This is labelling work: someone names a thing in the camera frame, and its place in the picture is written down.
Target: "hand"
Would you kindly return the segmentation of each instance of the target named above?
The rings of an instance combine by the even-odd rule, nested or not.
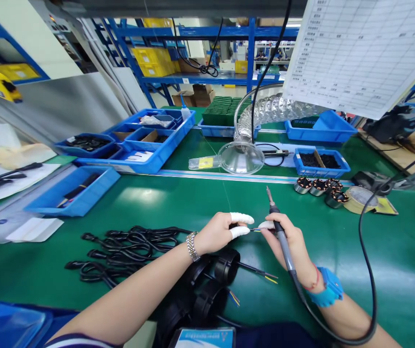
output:
[[[281,249],[280,242],[278,239],[269,231],[274,229],[273,221],[278,221],[285,230],[286,239],[288,240],[289,250],[291,251],[291,257],[296,267],[296,273],[298,274],[299,282],[307,288],[314,287],[316,291],[323,291],[321,285],[321,274],[317,275],[314,264],[310,260],[307,248],[305,247],[304,236],[302,235],[301,229],[295,227],[291,220],[285,214],[271,213],[265,218],[267,221],[261,223],[260,232],[263,234],[267,243],[269,243],[275,257],[286,269],[285,258]],[[317,277],[320,279],[318,284],[315,284]]]
[[[229,230],[236,222],[239,226]],[[246,225],[253,223],[254,219],[246,214],[217,213],[194,238],[194,248],[199,256],[219,251],[232,239],[248,234],[250,229]]]

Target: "checklist sheet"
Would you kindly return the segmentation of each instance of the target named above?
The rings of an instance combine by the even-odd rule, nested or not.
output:
[[[284,95],[379,119],[415,83],[415,0],[308,0]]]

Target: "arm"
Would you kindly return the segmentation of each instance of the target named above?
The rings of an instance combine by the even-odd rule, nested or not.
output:
[[[296,267],[299,282],[307,288],[312,288],[312,292],[319,293],[325,289],[322,281],[322,274],[317,271],[310,260],[305,247],[302,231],[295,227],[285,214],[273,213],[266,217],[267,221],[279,221],[286,232],[291,257]],[[261,230],[265,239],[272,248],[275,257],[286,268],[283,252],[278,239],[267,229]],[[330,328],[338,335],[347,339],[357,339],[362,337],[370,326],[371,318],[360,306],[355,303],[347,294],[341,301],[336,301],[330,307],[320,308],[320,312],[325,318]],[[377,325],[376,332],[372,339],[360,346],[364,348],[386,347],[397,348],[400,345],[386,332],[380,325]]]
[[[242,227],[229,231],[233,222],[239,222]],[[216,252],[233,237],[248,233],[249,228],[244,227],[246,222],[254,223],[254,220],[239,213],[217,213],[194,238],[199,256]],[[124,344],[141,328],[191,263],[186,243],[176,246],[74,317],[51,340],[65,334],[85,334],[111,344]]]

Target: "sleeve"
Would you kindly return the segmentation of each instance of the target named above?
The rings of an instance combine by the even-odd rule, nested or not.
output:
[[[107,342],[88,337],[81,333],[70,333],[55,338],[44,345],[44,348],[120,348]]]

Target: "metal watch strap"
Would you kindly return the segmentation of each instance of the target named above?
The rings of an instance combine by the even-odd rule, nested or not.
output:
[[[197,232],[192,232],[188,235],[188,237],[186,237],[186,244],[188,245],[188,252],[193,262],[196,262],[197,260],[201,258],[196,252],[196,249],[194,248],[194,237],[196,237],[197,234],[198,234]]]

